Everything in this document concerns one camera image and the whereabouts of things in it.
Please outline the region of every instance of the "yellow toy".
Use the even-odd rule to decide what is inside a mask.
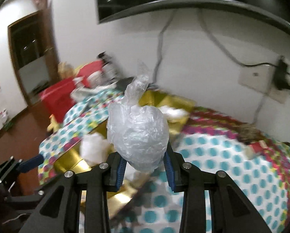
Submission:
[[[57,132],[58,129],[60,128],[60,125],[56,121],[56,118],[54,117],[54,115],[51,115],[49,119],[50,119],[50,125],[47,127],[47,131],[49,132],[53,130],[53,133]]]

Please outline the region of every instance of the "metal screw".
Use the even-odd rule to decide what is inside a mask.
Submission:
[[[219,172],[217,173],[217,175],[218,175],[219,177],[221,177],[221,178],[225,178],[225,177],[226,177],[226,173],[223,172],[223,171],[219,171]]]
[[[73,176],[73,172],[72,171],[66,171],[64,176],[69,178],[69,177]]]
[[[183,167],[184,167],[185,169],[189,169],[189,168],[191,168],[191,163],[189,163],[189,162],[185,162],[185,163],[183,163]]]
[[[108,167],[107,163],[100,163],[100,168],[101,169],[106,169]]]

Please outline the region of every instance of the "clear plastic bag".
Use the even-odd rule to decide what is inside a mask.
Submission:
[[[148,71],[143,65],[141,73],[127,86],[122,101],[108,107],[108,141],[141,172],[152,172],[160,165],[169,141],[169,127],[162,112],[154,106],[138,105],[148,83]]]

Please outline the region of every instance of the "power adapter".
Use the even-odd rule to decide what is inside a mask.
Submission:
[[[281,57],[272,78],[272,83],[280,91],[283,89],[290,90],[290,84],[286,78],[286,75],[288,74],[287,69],[288,65],[284,62],[284,57]]]

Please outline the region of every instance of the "wall outlet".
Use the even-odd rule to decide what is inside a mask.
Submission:
[[[274,67],[269,65],[261,65],[256,67],[242,67],[240,71],[239,84],[247,86],[261,93],[266,93],[269,83],[272,81],[274,73]],[[272,85],[269,97],[278,101],[279,103],[285,103],[290,95],[289,90],[277,90]]]

